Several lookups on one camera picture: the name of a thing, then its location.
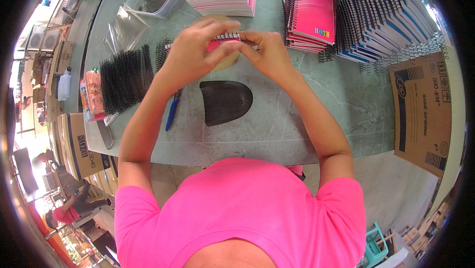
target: floor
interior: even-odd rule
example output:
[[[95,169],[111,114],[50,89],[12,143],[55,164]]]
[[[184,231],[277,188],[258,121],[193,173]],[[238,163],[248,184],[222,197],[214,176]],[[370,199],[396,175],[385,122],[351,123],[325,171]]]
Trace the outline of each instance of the floor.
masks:
[[[152,164],[151,178],[160,207],[175,193],[183,180],[201,167]],[[355,176],[364,192],[367,227],[378,222],[381,230],[401,231],[417,225],[427,210],[437,184],[437,177],[396,157],[393,152],[354,159]],[[313,195],[318,190],[320,172],[317,164],[304,165],[305,184]],[[114,214],[106,207],[96,222],[114,236]]]

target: clear plastic bag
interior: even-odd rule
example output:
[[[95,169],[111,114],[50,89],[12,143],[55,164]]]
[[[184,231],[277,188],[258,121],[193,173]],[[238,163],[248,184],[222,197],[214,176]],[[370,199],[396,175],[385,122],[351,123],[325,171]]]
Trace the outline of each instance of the clear plastic bag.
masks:
[[[119,7],[117,16],[108,23],[108,30],[102,41],[113,54],[120,50],[132,50],[150,28],[138,15]]]

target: person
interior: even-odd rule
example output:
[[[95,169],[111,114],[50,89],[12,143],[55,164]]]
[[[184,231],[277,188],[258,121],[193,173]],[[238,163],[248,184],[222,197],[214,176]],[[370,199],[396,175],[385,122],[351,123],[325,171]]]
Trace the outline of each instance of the person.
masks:
[[[79,219],[81,215],[92,212],[96,208],[105,205],[114,207],[110,198],[107,198],[107,200],[96,200],[92,203],[88,203],[86,199],[91,184],[87,180],[85,180],[85,182],[83,191],[77,198],[73,193],[71,194],[71,199],[66,201],[61,207],[58,207],[55,210],[49,210],[46,213],[45,221],[48,227],[56,229],[58,227],[58,222],[72,224]]]
[[[31,165],[35,169],[41,168],[42,163],[48,164],[48,162],[51,161],[56,165],[56,168],[59,167],[59,164],[55,160],[55,156],[53,154],[53,151],[50,149],[47,149],[46,152],[40,153],[38,156],[34,157],[31,161]]]
[[[355,267],[366,222],[346,137],[292,65],[279,33],[242,31],[242,41],[207,53],[210,40],[236,26],[208,19],[183,30],[124,131],[115,212],[119,262],[125,268]],[[228,158],[189,176],[160,209],[150,160],[167,101],[234,51],[298,108],[320,160],[318,193],[313,197],[281,165]]]

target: chair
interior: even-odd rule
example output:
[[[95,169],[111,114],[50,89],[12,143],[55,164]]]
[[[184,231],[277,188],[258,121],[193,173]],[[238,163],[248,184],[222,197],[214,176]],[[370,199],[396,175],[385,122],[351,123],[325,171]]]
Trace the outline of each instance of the chair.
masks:
[[[368,260],[368,263],[364,264],[363,259],[359,261],[359,263],[364,267],[364,268],[371,268],[381,262],[384,257],[388,254],[388,245],[386,244],[386,241],[384,240],[383,233],[381,232],[381,229],[378,226],[377,222],[374,222],[374,229],[369,230],[366,232],[366,249],[364,252],[364,256]],[[376,241],[381,238],[382,243],[384,244],[383,250],[376,244]]]

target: spiral notebook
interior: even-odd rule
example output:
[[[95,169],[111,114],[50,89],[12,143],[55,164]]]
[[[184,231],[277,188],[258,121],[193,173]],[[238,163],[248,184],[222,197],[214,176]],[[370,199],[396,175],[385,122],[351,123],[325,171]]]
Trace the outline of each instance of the spiral notebook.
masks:
[[[216,36],[216,38],[214,38],[208,44],[208,52],[214,51],[223,42],[227,42],[227,41],[231,41],[231,40],[241,41],[241,37],[239,36],[239,33],[229,32],[229,33],[223,33],[223,34],[220,34],[220,35]],[[173,43],[166,44],[164,46],[165,50],[170,51],[172,45],[173,45]]]
[[[335,42],[335,0],[282,0],[285,45],[320,52]]]
[[[438,31],[421,0],[336,0],[337,55],[370,63],[410,45],[426,44]]]

